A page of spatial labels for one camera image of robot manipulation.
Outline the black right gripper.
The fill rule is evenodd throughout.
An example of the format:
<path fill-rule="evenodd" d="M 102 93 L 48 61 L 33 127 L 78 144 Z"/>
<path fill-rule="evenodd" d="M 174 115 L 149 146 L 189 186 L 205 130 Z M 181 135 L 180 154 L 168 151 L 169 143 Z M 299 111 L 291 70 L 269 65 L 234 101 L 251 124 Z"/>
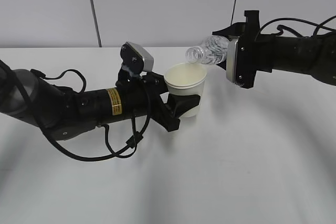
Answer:
<path fill-rule="evenodd" d="M 214 36 L 226 38 L 239 37 L 237 49 L 237 82 L 241 88 L 254 87 L 257 72 L 272 72 L 271 60 L 268 58 L 269 48 L 256 36 L 260 31 L 259 11 L 246 10 L 245 22 L 237 22 L 224 29 L 213 31 Z"/>

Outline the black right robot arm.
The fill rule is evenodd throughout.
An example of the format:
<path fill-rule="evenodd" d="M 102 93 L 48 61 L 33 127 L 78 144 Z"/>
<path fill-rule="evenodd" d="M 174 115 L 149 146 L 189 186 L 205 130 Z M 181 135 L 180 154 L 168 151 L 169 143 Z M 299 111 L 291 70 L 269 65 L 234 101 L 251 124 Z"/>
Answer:
<path fill-rule="evenodd" d="M 257 72 L 280 70 L 335 85 L 335 29 L 303 20 L 315 27 L 311 36 L 283 25 L 277 27 L 277 33 L 262 34 L 271 23 L 261 26 L 258 10 L 247 10 L 244 15 L 245 22 L 212 33 L 229 40 L 226 60 L 218 66 L 226 70 L 231 83 L 250 89 Z"/>

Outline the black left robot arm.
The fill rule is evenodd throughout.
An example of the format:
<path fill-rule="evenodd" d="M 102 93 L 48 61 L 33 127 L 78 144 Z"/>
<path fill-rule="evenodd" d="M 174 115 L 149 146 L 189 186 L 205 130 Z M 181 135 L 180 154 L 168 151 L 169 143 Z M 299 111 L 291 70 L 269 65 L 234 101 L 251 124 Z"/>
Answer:
<path fill-rule="evenodd" d="M 31 69 L 15 70 L 33 104 L 29 109 L 8 66 L 1 64 L 1 112 L 30 125 L 36 125 L 34 113 L 56 141 L 74 138 L 97 126 L 120 122 L 132 117 L 148 116 L 172 132 L 179 128 L 180 117 L 197 107 L 197 94 L 168 96 L 162 75 L 137 65 L 134 60 L 123 61 L 114 88 L 79 92 L 70 87 L 50 84 L 43 73 Z"/>

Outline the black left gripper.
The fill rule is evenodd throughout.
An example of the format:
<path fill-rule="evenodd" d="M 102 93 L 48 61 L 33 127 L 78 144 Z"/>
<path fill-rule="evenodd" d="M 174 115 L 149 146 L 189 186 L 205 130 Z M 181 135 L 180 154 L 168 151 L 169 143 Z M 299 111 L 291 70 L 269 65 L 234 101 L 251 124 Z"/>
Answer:
<path fill-rule="evenodd" d="M 164 127 L 168 132 L 179 129 L 180 118 L 189 110 L 197 107 L 201 96 L 169 94 L 167 106 L 161 94 L 167 92 L 163 76 L 155 72 L 147 72 L 143 76 L 131 77 L 125 70 L 119 70 L 116 82 L 121 104 L 122 115 L 129 119 L 131 115 L 148 115 L 150 119 Z"/>

